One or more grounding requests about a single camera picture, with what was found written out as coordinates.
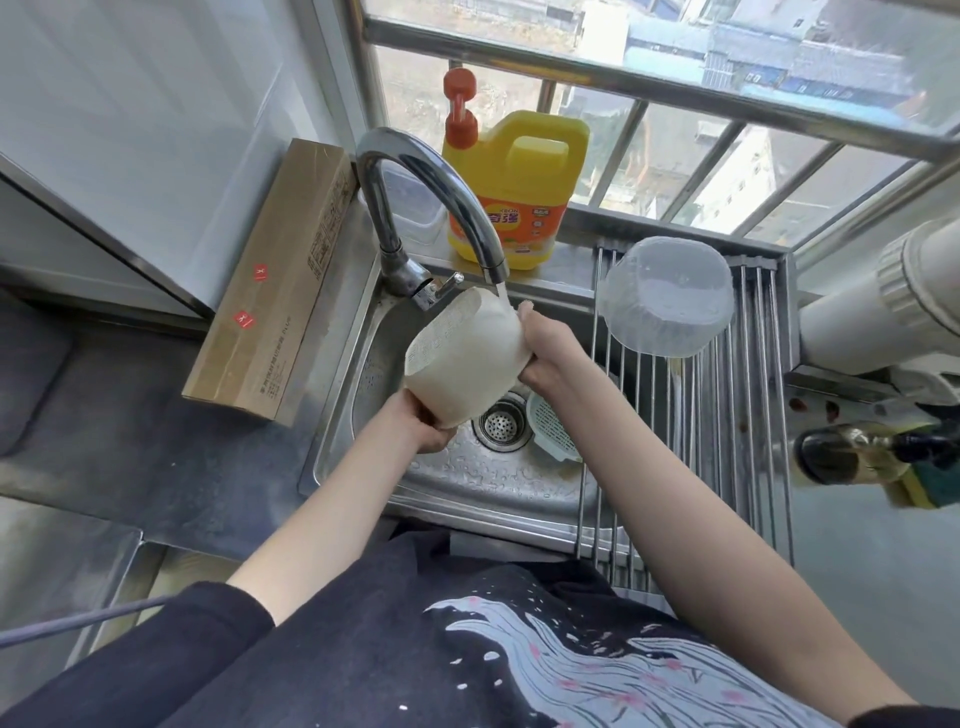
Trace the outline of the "person's right hand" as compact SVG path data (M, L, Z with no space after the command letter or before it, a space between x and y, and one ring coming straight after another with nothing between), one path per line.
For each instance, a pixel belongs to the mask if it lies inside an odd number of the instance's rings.
M543 316L542 349L539 353L532 352L519 381L555 405L574 393L583 374L594 363L568 325L540 314Z

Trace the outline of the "person's left hand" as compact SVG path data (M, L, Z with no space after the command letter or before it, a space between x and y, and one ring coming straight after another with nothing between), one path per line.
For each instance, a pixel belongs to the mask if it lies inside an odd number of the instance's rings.
M407 388L402 387L384 404L380 412L389 429L398 434L418 455L438 454L453 440L458 428L444 428L434 415Z

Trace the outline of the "person's left forearm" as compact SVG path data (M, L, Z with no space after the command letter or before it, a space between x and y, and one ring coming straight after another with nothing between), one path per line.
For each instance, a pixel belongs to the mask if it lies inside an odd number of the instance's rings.
M229 577L279 626L356 562L416 447L380 412L330 476Z

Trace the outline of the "person's right forearm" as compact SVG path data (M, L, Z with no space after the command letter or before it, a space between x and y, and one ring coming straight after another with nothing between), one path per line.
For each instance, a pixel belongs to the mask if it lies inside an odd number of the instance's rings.
M582 349L538 358L524 375L558 414L678 616L753 674L836 722L916 704Z

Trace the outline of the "stainless steel sink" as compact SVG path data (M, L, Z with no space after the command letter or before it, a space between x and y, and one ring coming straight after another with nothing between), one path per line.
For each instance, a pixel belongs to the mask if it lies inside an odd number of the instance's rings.
M390 295L378 262L371 264L320 407L297 484L301 496L327 480L355 435L400 388L407 346L434 316ZM618 528L586 466L554 460L533 439L516 452L490 451L475 437L471 420L444 450L414 458L386 515L595 561L610 558Z

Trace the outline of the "metal sink drain strainer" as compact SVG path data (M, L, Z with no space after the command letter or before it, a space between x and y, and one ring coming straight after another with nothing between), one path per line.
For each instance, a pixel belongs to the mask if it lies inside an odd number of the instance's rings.
M471 427L480 445L498 454L515 453L526 447L533 438L526 405L526 396L510 391L474 418Z

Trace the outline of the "white round plastic lid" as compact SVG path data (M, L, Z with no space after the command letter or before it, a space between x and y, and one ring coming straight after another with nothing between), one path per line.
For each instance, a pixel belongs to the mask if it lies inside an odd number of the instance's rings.
M531 393L525 405L533 442L558 462L582 463L582 457L557 413L540 394Z

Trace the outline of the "yellow dish soap jug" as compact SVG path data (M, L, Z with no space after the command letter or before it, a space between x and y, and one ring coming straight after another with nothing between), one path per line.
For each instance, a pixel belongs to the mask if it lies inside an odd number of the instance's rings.
M471 70L445 73L449 113L441 156L478 197L510 270L530 271L553 254L591 130L580 119L530 110L513 111L480 130L467 106L476 90Z

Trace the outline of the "clear plastic bowl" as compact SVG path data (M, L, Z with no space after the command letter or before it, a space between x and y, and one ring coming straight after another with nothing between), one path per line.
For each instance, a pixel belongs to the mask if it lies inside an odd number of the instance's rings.
M602 277L596 310L623 347L691 358L726 331L736 295L730 265L709 245L654 236L633 244Z

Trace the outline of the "chrome gooseneck faucet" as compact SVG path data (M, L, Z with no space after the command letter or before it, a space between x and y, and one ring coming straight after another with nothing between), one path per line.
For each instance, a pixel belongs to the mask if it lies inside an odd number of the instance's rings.
M356 147L356 172L378 239L381 277L391 295L431 310L463 281L452 273L442 283L404 249L427 245L452 215L472 249L485 281L504 285L510 269L498 234L462 176L426 142L392 127L376 127Z

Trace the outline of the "black printed shirt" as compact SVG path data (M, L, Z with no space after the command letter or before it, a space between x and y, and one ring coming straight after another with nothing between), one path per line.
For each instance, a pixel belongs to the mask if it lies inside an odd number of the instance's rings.
M223 583L0 714L0 728L839 728L584 564L407 532L281 625Z

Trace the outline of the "metal roll-up drying rack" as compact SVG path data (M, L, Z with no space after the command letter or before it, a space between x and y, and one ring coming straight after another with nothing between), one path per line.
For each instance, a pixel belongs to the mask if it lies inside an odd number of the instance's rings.
M798 362L785 255L725 255L730 317L689 357L638 349L591 302L590 357L666 447L796 564L785 374Z

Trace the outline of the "brown cardboard box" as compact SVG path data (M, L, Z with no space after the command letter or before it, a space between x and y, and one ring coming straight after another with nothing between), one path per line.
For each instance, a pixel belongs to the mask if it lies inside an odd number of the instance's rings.
M356 188L345 149L291 140L183 398L278 418Z

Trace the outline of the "metal window railing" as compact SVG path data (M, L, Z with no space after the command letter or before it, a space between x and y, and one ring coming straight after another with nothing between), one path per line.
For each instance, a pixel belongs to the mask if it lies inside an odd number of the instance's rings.
M572 201L829 253L960 172L960 0L343 0L370 110L589 129Z

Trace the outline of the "white drain pipe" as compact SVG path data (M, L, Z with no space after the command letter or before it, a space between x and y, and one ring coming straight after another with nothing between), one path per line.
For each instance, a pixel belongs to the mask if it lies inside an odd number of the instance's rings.
M960 358L960 216L889 243L869 273L799 310L798 336L802 363L851 376Z

